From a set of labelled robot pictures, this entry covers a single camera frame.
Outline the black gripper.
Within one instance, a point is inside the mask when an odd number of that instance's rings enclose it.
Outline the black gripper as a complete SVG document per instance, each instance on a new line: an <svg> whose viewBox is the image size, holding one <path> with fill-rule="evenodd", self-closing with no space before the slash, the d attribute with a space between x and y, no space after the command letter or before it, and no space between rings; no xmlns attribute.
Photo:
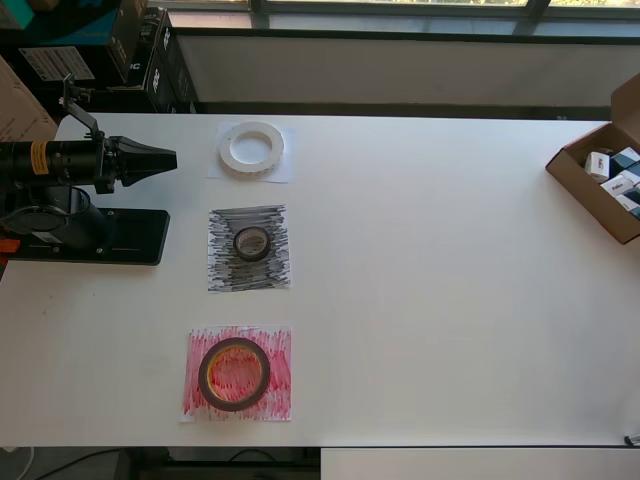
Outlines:
<svg viewBox="0 0 640 480"><path fill-rule="evenodd" d="M97 194L112 194L116 181L130 187L148 177L177 168L174 150L139 143L128 137L102 135L97 142L93 185Z"/></svg>

